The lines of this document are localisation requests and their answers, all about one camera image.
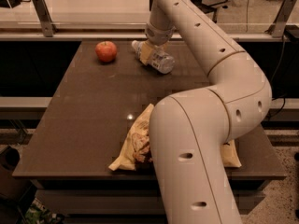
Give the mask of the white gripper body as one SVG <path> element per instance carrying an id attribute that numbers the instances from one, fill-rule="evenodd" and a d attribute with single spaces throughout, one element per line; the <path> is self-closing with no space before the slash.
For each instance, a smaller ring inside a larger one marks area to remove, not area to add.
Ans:
<path id="1" fill-rule="evenodd" d="M 149 22 L 145 28 L 145 35 L 151 44 L 161 46 L 169 41 L 174 33 L 174 29 L 175 27 L 172 23 L 164 26 L 154 26 Z"/>

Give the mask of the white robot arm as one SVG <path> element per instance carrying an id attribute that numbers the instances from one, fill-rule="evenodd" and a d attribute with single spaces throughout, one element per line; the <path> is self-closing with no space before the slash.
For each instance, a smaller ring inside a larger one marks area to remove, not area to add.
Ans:
<path id="1" fill-rule="evenodd" d="M 242 224 L 220 147 L 258 126 L 272 91 L 260 66 L 191 0 L 153 0 L 148 40 L 177 30 L 209 86 L 163 98 L 149 143 L 168 224 Z"/>

